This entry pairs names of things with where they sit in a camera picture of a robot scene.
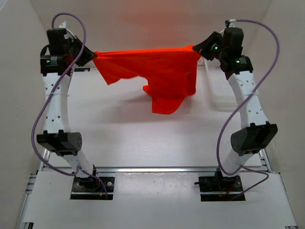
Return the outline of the orange shorts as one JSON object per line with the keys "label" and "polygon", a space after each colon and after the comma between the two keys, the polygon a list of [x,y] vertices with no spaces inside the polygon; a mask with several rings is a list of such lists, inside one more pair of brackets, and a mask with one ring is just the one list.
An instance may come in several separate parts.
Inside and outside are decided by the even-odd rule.
{"label": "orange shorts", "polygon": [[152,112],[169,115],[196,92],[200,55],[182,48],[96,52],[97,70],[110,85],[137,76],[147,80],[143,90],[152,99]]}

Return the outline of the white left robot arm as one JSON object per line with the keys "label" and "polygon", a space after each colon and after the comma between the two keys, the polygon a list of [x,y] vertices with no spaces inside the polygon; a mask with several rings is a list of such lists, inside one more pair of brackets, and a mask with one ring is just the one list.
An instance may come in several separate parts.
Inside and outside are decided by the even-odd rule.
{"label": "white left robot arm", "polygon": [[83,181],[89,191],[100,185],[95,166],[82,151],[82,135],[72,132],[68,118],[68,90],[76,66],[84,66],[96,55],[68,28],[66,22],[47,30],[49,43],[40,53],[41,74],[45,86],[45,104],[35,124],[44,117],[42,131],[31,131],[31,143],[41,145],[64,159],[72,168],[70,176]]}

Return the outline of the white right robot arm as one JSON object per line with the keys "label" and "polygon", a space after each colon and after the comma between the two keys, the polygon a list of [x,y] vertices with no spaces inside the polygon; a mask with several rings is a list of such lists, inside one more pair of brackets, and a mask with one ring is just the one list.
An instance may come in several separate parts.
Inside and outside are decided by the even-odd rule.
{"label": "white right robot arm", "polygon": [[[276,55],[270,69],[256,83],[251,60],[242,54],[243,30],[235,27],[235,22],[236,19],[227,20],[222,32],[214,31],[206,40],[193,47],[206,60],[217,59],[220,62],[221,71],[225,74],[237,103],[237,108],[225,121],[216,143],[216,158],[222,174],[214,178],[214,186],[221,191],[230,187],[230,177],[236,176],[253,155],[266,148],[278,131],[277,125],[270,123],[265,115],[257,91],[277,63],[280,51],[278,37],[267,28],[275,39]],[[221,161],[221,138],[235,114],[240,115],[241,129],[231,135],[231,151]]]}

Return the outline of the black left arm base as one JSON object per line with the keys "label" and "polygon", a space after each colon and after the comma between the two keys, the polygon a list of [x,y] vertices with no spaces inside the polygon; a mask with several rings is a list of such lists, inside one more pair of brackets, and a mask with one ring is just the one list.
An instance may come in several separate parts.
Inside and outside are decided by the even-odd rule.
{"label": "black left arm base", "polygon": [[74,177],[70,199],[72,200],[113,200],[115,177],[98,175],[99,179]]}

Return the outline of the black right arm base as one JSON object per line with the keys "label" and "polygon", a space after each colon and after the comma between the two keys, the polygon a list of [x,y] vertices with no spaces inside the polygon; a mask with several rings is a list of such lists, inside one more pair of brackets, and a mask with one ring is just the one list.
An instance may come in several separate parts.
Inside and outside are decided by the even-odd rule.
{"label": "black right arm base", "polygon": [[246,201],[241,177],[224,177],[220,169],[213,176],[198,177],[194,182],[200,189],[202,202]]}

